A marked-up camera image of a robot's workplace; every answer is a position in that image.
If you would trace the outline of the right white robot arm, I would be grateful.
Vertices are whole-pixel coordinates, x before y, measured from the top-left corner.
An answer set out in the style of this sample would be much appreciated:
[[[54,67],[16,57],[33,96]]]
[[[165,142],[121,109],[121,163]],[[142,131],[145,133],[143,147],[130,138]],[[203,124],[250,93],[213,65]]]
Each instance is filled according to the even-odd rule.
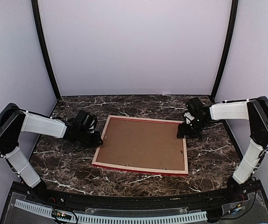
[[[268,153],[268,98],[224,100],[209,105],[199,98],[192,98],[186,102],[184,121],[178,125],[177,138],[201,138],[202,132],[210,123],[237,120],[246,126],[246,130],[238,133],[240,128],[229,126],[239,146],[243,146],[243,158],[234,171],[231,179],[236,184],[245,183],[260,167],[266,153]]]

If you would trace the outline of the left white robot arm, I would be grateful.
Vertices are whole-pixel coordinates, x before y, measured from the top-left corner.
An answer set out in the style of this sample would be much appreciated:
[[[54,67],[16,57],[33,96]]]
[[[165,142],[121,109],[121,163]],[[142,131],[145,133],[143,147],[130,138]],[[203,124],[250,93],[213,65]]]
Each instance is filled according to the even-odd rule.
[[[0,113],[0,158],[4,158],[13,172],[30,188],[32,196],[40,203],[50,200],[50,192],[44,181],[29,162],[30,152],[21,147],[34,149],[39,136],[46,135],[85,147],[99,147],[103,141],[96,130],[97,117],[80,110],[76,117],[63,119],[31,112],[9,103]]]

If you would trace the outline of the black front table rail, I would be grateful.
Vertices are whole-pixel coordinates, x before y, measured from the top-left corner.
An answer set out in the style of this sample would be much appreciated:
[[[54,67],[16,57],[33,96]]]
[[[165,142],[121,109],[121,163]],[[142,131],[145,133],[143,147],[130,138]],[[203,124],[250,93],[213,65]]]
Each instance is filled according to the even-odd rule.
[[[27,187],[14,183],[13,190],[26,196],[32,202],[50,204],[56,208],[66,208],[68,210],[84,211],[93,209],[112,210],[154,210],[173,209],[188,207],[190,210],[213,210],[220,209],[227,203],[241,202],[243,206],[251,206],[254,202],[254,193],[258,193],[254,183],[247,184],[246,193],[225,198],[225,189],[218,189],[209,192],[155,197],[112,197],[112,196],[89,196],[73,193],[65,193],[55,190],[46,190],[46,201],[40,199]]]

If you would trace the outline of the right black corner post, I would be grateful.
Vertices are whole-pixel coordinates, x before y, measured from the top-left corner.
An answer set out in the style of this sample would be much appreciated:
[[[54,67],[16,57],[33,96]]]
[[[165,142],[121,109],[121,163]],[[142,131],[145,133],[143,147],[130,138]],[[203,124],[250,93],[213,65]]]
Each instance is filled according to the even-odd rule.
[[[221,80],[225,71],[225,67],[226,67],[226,62],[228,59],[228,55],[229,55],[229,51],[230,51],[230,46],[232,43],[232,38],[233,38],[233,33],[234,33],[234,27],[235,27],[235,22],[236,22],[236,17],[237,17],[237,11],[238,11],[238,5],[239,5],[239,1],[238,0],[232,0],[231,3],[231,10],[230,10],[230,16],[229,16],[229,22],[228,22],[228,27],[227,27],[227,32],[226,32],[226,38],[225,38],[225,43],[224,43],[224,47],[223,47],[223,51],[222,51],[222,55],[221,55],[221,59],[220,59],[220,63],[219,63],[219,67],[218,67],[218,71],[216,74],[216,78],[214,81],[214,85],[210,94],[211,100],[214,101],[220,84],[221,84]]]

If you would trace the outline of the black corner post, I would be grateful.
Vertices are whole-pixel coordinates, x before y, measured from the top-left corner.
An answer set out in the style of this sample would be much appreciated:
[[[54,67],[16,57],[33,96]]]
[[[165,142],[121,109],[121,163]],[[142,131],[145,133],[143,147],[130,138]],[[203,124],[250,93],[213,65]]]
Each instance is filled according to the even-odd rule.
[[[51,61],[50,61],[50,57],[49,57],[49,53],[47,49],[47,44],[46,44],[45,37],[44,37],[42,20],[41,20],[41,15],[40,15],[40,10],[39,10],[39,2],[37,0],[31,0],[31,5],[32,5],[32,11],[33,11],[33,17],[35,21],[37,37],[38,37],[38,41],[40,44],[46,71],[49,77],[52,90],[54,92],[56,100],[58,101],[61,98],[61,94],[60,94],[58,85],[56,83],[56,78],[52,69],[52,65],[51,65]]]
[[[224,47],[223,47],[223,51],[222,51],[222,55],[221,55],[221,59],[220,59],[220,63],[219,63],[219,67],[218,67],[218,71],[216,74],[216,78],[214,81],[214,85],[210,94],[211,100],[214,101],[220,84],[221,84],[221,80],[225,71],[225,67],[226,67],[226,62],[228,59],[228,55],[229,55],[229,51],[230,51],[230,46],[232,43],[232,38],[233,38],[233,33],[234,33],[234,27],[235,27],[235,22],[236,22],[236,17],[237,17],[237,11],[238,11],[238,5],[239,5],[239,1],[238,0],[232,0],[231,3],[231,10],[230,10],[230,16],[229,16],[229,22],[228,22],[228,27],[227,27],[227,32],[226,32],[226,38],[225,38],[225,43],[224,43]]]

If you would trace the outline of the left black corner post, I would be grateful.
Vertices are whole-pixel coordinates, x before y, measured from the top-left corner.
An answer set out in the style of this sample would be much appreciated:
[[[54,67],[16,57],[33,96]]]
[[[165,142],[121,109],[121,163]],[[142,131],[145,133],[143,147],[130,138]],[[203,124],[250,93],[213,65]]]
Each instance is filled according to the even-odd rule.
[[[40,15],[40,10],[39,10],[39,2],[37,0],[31,0],[31,5],[32,5],[32,11],[33,11],[33,17],[35,21],[37,37],[38,37],[38,41],[40,44],[46,71],[49,77],[52,90],[54,92],[56,100],[58,101],[61,98],[61,94],[60,94],[58,85],[56,83],[56,78],[52,69],[52,65],[51,65],[51,61],[50,61],[50,57],[49,57],[49,53],[47,49],[47,44],[46,44],[45,37],[44,37],[42,20],[41,20],[41,15]]]

